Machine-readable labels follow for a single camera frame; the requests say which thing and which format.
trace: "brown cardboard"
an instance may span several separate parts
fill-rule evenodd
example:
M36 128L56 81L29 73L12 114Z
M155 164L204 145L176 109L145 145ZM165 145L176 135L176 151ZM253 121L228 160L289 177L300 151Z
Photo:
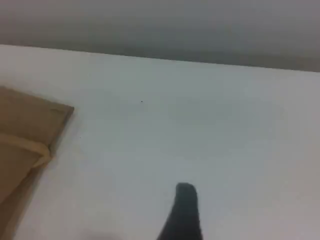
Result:
M13 238L73 107L0 87L0 240Z

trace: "gray wall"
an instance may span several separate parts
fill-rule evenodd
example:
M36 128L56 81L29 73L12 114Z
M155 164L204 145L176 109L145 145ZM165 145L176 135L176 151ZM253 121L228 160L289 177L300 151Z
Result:
M3 0L0 43L317 71L319 10L316 0Z

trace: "tape strip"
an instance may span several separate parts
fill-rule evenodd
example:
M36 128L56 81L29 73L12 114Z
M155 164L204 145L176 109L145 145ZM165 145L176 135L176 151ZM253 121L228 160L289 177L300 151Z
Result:
M49 148L41 142L32 141L23 137L18 137L10 134L0 133L0 144L8 144L20 149L28 150L39 154L41 157L33 165L33 168L39 167L42 164L48 163L51 160Z

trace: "black object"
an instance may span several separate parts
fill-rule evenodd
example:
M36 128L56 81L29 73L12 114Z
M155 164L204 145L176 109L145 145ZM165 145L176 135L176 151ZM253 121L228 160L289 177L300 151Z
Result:
M202 240L196 188L176 185L174 204L157 240Z

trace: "cardboard box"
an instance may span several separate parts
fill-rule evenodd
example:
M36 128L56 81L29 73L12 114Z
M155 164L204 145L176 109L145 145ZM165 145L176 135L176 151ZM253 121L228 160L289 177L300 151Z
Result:
M11 240L74 108L0 87L0 240Z

